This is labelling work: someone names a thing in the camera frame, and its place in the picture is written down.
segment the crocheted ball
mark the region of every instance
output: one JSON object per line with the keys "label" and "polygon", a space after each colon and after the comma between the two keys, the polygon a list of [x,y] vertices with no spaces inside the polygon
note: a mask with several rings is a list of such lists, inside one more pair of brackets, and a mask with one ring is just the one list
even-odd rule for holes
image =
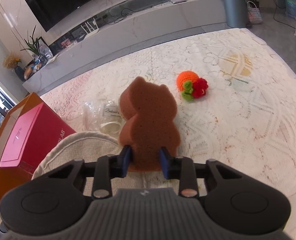
{"label": "crocheted ball", "polygon": [[187,80],[190,80],[192,83],[197,81],[198,79],[198,75],[192,71],[184,71],[184,72],[181,72],[178,77],[177,77],[177,80],[176,80],[176,84],[177,84],[177,88],[179,89],[179,91],[183,91],[184,90],[184,87],[183,87],[183,84],[184,82],[186,82]]}

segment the white tablecloth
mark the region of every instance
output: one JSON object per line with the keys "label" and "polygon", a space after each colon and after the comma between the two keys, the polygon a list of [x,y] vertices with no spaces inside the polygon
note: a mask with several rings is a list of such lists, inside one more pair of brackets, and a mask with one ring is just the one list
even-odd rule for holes
{"label": "white tablecloth", "polygon": [[[176,76],[192,70],[208,81],[205,97],[184,101]],[[284,193],[291,202],[285,231],[296,239],[296,76],[267,44],[245,29],[182,38],[88,71],[42,99],[83,131],[82,105],[118,100],[137,76],[166,84],[178,103],[178,154],[217,159]],[[163,183],[146,175],[148,187]],[[205,188],[200,184],[200,192]]]}

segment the blue-gray trash can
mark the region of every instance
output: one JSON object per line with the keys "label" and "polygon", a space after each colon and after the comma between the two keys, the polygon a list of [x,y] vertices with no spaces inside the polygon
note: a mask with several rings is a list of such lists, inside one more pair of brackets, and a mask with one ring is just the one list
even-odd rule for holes
{"label": "blue-gray trash can", "polygon": [[248,23],[246,0],[223,0],[227,25],[231,28],[245,28]]}

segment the red crochet flower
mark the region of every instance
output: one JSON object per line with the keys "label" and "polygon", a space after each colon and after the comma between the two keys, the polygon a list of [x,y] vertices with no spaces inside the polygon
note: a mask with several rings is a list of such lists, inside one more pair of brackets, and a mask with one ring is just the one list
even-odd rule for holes
{"label": "red crochet flower", "polygon": [[200,98],[206,94],[206,89],[208,88],[207,81],[203,78],[197,79],[197,81],[192,83],[193,92],[191,95],[194,98]]}

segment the bear-shaped sponge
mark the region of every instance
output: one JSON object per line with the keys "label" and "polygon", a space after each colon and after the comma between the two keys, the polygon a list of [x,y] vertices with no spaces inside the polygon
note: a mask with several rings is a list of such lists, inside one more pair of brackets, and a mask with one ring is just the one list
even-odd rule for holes
{"label": "bear-shaped sponge", "polygon": [[121,94],[120,112],[126,119],[119,142],[132,148],[129,171],[160,171],[159,150],[176,156],[180,135],[173,122],[177,104],[166,85],[137,77]]}

